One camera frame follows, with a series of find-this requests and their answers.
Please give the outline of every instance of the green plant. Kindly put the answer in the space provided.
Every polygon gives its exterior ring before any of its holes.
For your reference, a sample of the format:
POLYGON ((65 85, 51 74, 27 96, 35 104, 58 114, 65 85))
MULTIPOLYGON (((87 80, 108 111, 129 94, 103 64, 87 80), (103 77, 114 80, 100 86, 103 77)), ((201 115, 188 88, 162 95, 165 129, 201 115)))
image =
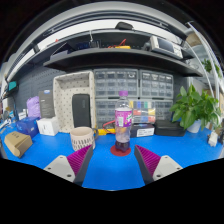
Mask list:
MULTIPOLYGON (((202 61, 201 63, 204 65, 205 70, 206 70, 207 72, 210 72, 210 71, 212 70, 212 65, 211 65, 210 60, 206 60, 206 59, 204 59, 204 61, 202 61)), ((217 64, 215 64, 215 70, 216 70, 216 72, 217 72, 219 78, 222 78, 222 75, 220 74, 219 66, 218 66, 217 64)))
POLYGON ((210 72, 210 71, 212 70, 212 65, 211 65, 210 60, 206 60, 206 59, 204 59, 204 61, 202 61, 201 63, 204 65, 205 70, 206 70, 207 72, 210 72))
POLYGON ((220 127, 221 111, 217 107, 219 102, 217 99, 208 95, 204 90, 200 95, 193 85, 189 87, 188 92, 182 86, 177 95, 177 98, 179 97, 181 98, 170 108, 170 111, 175 112, 173 122, 181 118, 180 126, 184 129, 190 127, 196 120, 201 120, 201 130, 208 122, 211 122, 215 129, 220 127))

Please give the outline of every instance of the blue box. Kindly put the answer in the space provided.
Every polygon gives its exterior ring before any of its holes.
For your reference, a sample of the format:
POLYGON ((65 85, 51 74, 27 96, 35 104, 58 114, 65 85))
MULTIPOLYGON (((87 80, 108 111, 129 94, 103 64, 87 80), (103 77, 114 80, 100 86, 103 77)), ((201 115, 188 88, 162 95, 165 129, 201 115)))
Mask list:
POLYGON ((16 127, 18 132, 30 135, 33 138, 35 135, 39 133, 39 129, 37 126, 37 120, 40 120, 39 117, 25 117, 20 121, 16 122, 16 127))

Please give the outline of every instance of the wall shelf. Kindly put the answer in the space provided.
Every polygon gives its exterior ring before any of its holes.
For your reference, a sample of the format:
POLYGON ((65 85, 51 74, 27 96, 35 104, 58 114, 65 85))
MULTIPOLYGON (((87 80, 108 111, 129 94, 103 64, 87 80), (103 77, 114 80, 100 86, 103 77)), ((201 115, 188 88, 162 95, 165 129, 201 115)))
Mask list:
POLYGON ((19 86, 17 85, 17 87, 16 87, 16 88, 14 88, 14 89, 12 89, 12 90, 8 91, 7 93, 5 93, 5 94, 3 95, 3 97, 2 97, 2 100, 4 100, 4 99, 7 99, 7 98, 11 97, 11 96, 12 96, 12 94, 13 94, 14 92, 18 91, 18 89, 19 89, 19 86))
MULTIPOLYGON (((93 30, 92 31, 93 39, 101 40, 101 48, 107 48, 110 45, 120 44, 122 40, 126 39, 126 44, 130 45, 132 49, 141 50, 144 46, 145 42, 149 41, 149 38, 152 36, 150 33, 142 32, 142 31, 132 31, 132 30, 117 30, 117 29, 101 29, 101 30, 93 30)), ((44 62, 50 59, 51 54, 54 53, 62 44, 68 43, 71 47, 75 49, 76 44, 80 42, 85 42, 90 40, 89 32, 82 32, 78 34, 74 34, 68 37, 65 37, 58 42, 52 43, 47 46, 45 49, 34 54, 30 57, 23 65, 21 65, 18 70, 14 73, 13 79, 19 77, 24 73, 23 67, 27 67, 26 65, 42 65, 44 62)), ((185 50, 182 51, 184 56, 184 60, 192 58, 192 54, 185 50)))
POLYGON ((203 76, 182 61, 136 49, 92 48, 80 50, 47 61, 43 66, 65 72, 102 67, 128 67, 169 72, 183 77, 203 76))
MULTIPOLYGON (((207 75, 208 75, 208 78, 209 78, 209 81, 211 83, 211 86, 212 87, 215 87, 215 78, 212 74, 208 73, 207 72, 207 75)), ((205 77, 205 75, 203 75, 203 77, 195 77, 198 81, 200 81, 201 83, 205 84, 207 86, 207 88, 209 88, 209 85, 208 85, 208 80, 207 78, 205 77)), ((222 84, 222 80, 221 79, 218 79, 218 84, 219 84, 219 90, 224 93, 224 86, 222 84)))

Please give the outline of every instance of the white box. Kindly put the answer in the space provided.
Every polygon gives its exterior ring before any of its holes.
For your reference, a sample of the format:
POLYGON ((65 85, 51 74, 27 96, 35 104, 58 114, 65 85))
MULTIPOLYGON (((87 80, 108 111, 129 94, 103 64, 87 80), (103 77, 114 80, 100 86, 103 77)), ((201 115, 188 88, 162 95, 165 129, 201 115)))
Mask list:
POLYGON ((59 131, 59 124, 56 117, 42 118, 37 121, 38 129, 42 135, 55 136, 59 131))
POLYGON ((28 114, 28 109, 23 109, 23 113, 28 114))
POLYGON ((26 112, 19 113, 19 120, 22 120, 25 117, 26 117, 26 112))

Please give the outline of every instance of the gray wall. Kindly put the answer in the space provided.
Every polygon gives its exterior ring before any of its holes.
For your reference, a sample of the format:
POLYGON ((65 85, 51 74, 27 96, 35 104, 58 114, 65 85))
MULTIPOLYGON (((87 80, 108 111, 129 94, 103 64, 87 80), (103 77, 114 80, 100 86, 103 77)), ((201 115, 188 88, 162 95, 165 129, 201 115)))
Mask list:
MULTIPOLYGON (((14 94, 16 101, 16 108, 18 113, 26 109, 26 101, 30 97, 38 96, 39 91, 52 90, 53 79, 55 76, 63 75, 65 72, 55 69, 45 68, 43 66, 34 67, 28 72, 24 73, 21 77, 17 78, 19 83, 19 90, 14 94)), ((180 87, 188 89, 188 80, 185 77, 174 75, 174 103, 176 102, 175 96, 180 92, 180 87)))

